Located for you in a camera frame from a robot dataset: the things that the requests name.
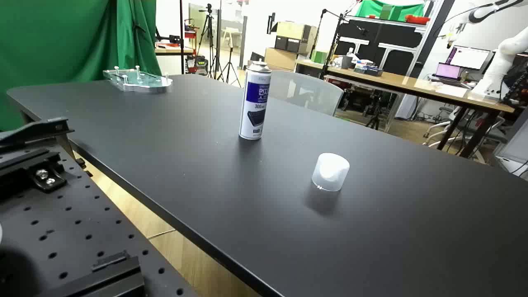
white cup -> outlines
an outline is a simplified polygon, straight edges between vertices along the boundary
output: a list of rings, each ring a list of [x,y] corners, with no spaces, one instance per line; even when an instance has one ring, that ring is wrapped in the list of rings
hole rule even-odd
[[[350,164],[335,154],[320,154],[312,176],[312,182],[318,190],[340,192],[343,189]]]

floor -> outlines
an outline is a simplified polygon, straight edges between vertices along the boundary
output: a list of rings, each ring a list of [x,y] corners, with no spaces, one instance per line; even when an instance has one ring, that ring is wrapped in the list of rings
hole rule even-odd
[[[368,121],[361,113],[336,111],[336,118],[364,126]],[[424,141],[424,134],[430,124],[394,121],[389,126],[383,123],[383,131],[391,136],[406,139],[414,144]],[[125,190],[102,176],[92,166],[87,166],[96,185],[120,209],[120,212],[148,238],[148,242],[166,258],[166,261],[186,279],[198,296],[211,297],[251,297],[257,296],[244,283],[221,268],[214,260],[204,255],[191,242],[175,232],[170,225],[153,215],[148,209],[138,204]]]

